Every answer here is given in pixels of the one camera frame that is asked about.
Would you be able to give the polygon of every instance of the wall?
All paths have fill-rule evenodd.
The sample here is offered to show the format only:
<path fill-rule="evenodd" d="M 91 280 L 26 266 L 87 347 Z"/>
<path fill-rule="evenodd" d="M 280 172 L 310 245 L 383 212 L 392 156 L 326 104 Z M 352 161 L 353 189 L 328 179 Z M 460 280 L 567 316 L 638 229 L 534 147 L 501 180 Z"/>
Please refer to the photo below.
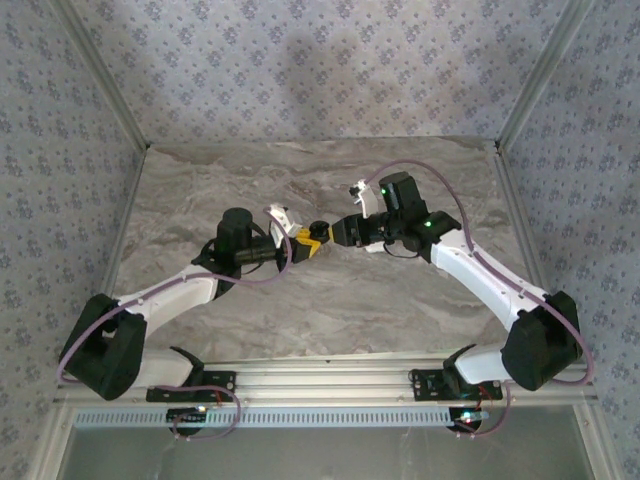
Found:
<path fill-rule="evenodd" d="M 0 478 L 13 479 L 139 160 L 48 4 L 4 0 L 0 16 Z"/>
<path fill-rule="evenodd" d="M 150 143 L 496 138 L 564 0 L 72 0 Z"/>
<path fill-rule="evenodd" d="M 575 293 L 619 455 L 640 478 L 640 6 L 589 13 L 508 152 L 555 287 Z"/>

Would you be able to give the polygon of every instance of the yellow object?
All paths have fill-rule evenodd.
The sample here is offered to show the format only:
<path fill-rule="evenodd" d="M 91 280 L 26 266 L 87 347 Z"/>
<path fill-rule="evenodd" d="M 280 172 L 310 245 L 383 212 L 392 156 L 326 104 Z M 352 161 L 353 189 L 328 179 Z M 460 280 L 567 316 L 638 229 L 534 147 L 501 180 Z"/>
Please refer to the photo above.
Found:
<path fill-rule="evenodd" d="M 311 231 L 308 228 L 301 229 L 298 232 L 298 235 L 296 235 L 296 240 L 300 245 L 307 245 L 311 247 L 311 250 L 309 251 L 309 258 L 313 257 L 320 248 L 320 245 L 322 245 L 318 240 L 312 240 L 310 237 Z"/>

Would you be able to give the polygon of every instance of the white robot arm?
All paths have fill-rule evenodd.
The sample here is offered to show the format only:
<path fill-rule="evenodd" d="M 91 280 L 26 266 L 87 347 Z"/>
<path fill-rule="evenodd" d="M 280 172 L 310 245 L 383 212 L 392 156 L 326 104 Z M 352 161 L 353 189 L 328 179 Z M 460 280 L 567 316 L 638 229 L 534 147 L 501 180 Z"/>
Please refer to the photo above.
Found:
<path fill-rule="evenodd" d="M 219 298 L 235 283 L 275 280 L 241 279 L 243 266 L 275 261 L 282 274 L 287 258 L 290 263 L 311 258 L 329 240 L 326 222 L 303 228 L 294 212 L 275 204 L 267 213 L 277 222 L 270 234 L 253 223 L 249 211 L 232 208 L 218 224 L 216 238 L 177 275 L 119 299 L 92 297 L 62 350 L 59 376 L 63 370 L 72 374 L 106 400 L 129 388 L 189 383 L 200 362 L 180 348 L 144 348 L 146 338 L 185 311 Z M 283 245 L 285 236 L 290 251 Z"/>
<path fill-rule="evenodd" d="M 513 380 L 537 390 L 580 357 L 582 350 L 573 335 L 543 308 L 546 305 L 540 305 L 546 303 L 560 312 L 577 330 L 571 297 L 564 292 L 550 295 L 518 277 L 467 238 L 451 216 L 430 212 L 415 180 L 406 172 L 389 175 L 379 183 L 387 210 L 378 212 L 371 187 L 358 182 L 350 193 L 361 205 L 362 214 L 336 222 L 331 227 L 333 241 L 365 248 L 402 242 L 467 287 L 509 332 L 505 344 L 471 345 L 445 362 L 445 378 L 454 392 L 494 380 Z"/>

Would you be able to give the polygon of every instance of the glass panel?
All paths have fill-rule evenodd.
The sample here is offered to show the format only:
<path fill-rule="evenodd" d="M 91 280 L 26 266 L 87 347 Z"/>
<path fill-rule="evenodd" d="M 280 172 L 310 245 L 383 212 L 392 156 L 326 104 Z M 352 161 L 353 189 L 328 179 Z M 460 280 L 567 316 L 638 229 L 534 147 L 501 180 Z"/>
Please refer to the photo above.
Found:
<path fill-rule="evenodd" d="M 456 438 L 440 428 L 242 428 L 176 442 L 165 428 L 74 432 L 60 480 L 589 479 L 571 407 L 513 408 L 502 430 Z"/>

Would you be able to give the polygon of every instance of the marble table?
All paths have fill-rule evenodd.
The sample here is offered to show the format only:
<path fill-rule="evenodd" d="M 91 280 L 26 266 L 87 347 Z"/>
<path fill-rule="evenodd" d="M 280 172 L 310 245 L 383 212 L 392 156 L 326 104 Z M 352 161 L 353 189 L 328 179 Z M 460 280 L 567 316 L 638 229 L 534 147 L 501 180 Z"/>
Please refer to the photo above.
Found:
<path fill-rule="evenodd" d="M 490 142 L 466 137 L 154 147 L 126 230 L 115 293 L 131 293 L 177 273 L 215 235 L 230 207 L 254 212 L 263 227 L 262 208 L 272 202 L 297 210 L 308 223 L 357 213 L 348 187 L 398 158 L 422 159 L 440 170 L 460 194 L 475 239 L 525 276 L 494 178 L 493 155 Z M 418 167 L 406 169 L 430 209 L 459 218 L 437 179 Z M 274 265 L 265 265 L 251 277 L 275 273 Z M 423 260 L 325 245 L 280 282 L 235 286 L 165 325 L 148 345 L 179 345 L 202 360 L 226 361 L 434 352 L 505 337 L 480 301 Z"/>

